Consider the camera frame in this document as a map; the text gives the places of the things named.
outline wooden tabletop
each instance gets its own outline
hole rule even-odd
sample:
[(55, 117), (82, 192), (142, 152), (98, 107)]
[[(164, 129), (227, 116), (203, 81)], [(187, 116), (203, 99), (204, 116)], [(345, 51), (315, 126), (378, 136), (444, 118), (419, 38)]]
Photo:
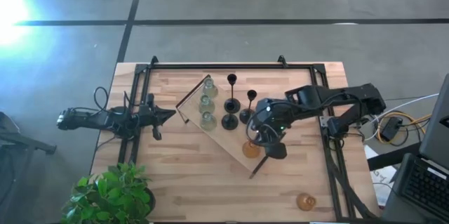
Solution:
[[(321, 63), (326, 66), (330, 88), (347, 86), (341, 62)], [(135, 63), (117, 65), (108, 107), (123, 104), (123, 91), (130, 93), (134, 69)], [(226, 80), (230, 73), (238, 77), (234, 96), (245, 106), (249, 103), (246, 92), (250, 89), (257, 91), (255, 103), (261, 98), (283, 98), (285, 91), (311, 84), (309, 70), (152, 70), (149, 92), (155, 95), (159, 107), (175, 109), (207, 74), (220, 88), (230, 91)], [(347, 108), (336, 107), (336, 115)], [(191, 122), (185, 124), (179, 114), (170, 118), (161, 132), (162, 140), (156, 141), (151, 127), (145, 128), (138, 152), (138, 165), (146, 166), (146, 173), (152, 179), (149, 188), (156, 195), (156, 207), (148, 217), (150, 221), (335, 220), (317, 118), (296, 121), (283, 139), (287, 158), (269, 159), (253, 179), (248, 179), (247, 168), (198, 126)], [(110, 132), (102, 132), (98, 144), (112, 136)], [(95, 154), (91, 172), (101, 173), (107, 166), (115, 165), (119, 148), (119, 140), (102, 146)], [(361, 139), (357, 136), (345, 138), (343, 152), (351, 186), (362, 202), (378, 213)], [(346, 213), (340, 187), (339, 191)], [(296, 196), (303, 192), (317, 199), (312, 211), (296, 207)]]

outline glass cup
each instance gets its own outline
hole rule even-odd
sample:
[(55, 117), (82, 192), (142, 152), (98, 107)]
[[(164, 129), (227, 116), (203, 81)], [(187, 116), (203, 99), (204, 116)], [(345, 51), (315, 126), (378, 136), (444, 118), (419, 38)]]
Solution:
[(209, 98), (208, 95), (202, 95), (199, 102), (199, 112), (210, 112), (213, 113), (215, 111), (215, 104), (213, 101)]
[(201, 128), (204, 131), (212, 131), (217, 127), (217, 119), (210, 112), (201, 114)]
[(213, 79), (210, 77), (204, 79), (203, 93), (209, 96), (209, 98), (214, 98), (218, 95), (218, 89), (213, 84)]

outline gray floor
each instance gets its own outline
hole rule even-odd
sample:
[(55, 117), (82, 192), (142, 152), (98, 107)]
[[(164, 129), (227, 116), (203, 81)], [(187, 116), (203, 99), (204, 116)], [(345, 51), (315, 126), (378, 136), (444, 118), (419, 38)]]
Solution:
[[(132, 0), (24, 0), (30, 20), (125, 20)], [(140, 0), (136, 19), (446, 18), (448, 0)], [(72, 184), (88, 174), (98, 131), (59, 131), (71, 106), (93, 107), (96, 86), (109, 88), (124, 27), (16, 27), (0, 45), (0, 111), (22, 132), (56, 144), (37, 154), (10, 223), (60, 218)], [(449, 25), (299, 25), (134, 27), (126, 62), (343, 61), (350, 85), (372, 82), (385, 99), (436, 93), (448, 73)], [(405, 102), (387, 101), (389, 107)], [(403, 108), (414, 117), (435, 100)], [(367, 135), (371, 129), (365, 129)], [(378, 152), (390, 147), (370, 145)]]

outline potted plant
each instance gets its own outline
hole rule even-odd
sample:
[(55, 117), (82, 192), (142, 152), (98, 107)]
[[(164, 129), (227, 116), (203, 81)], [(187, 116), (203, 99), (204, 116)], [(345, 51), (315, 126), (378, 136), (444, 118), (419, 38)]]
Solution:
[(61, 223), (148, 223), (156, 202), (144, 170), (119, 164), (95, 179), (82, 178), (62, 209)]

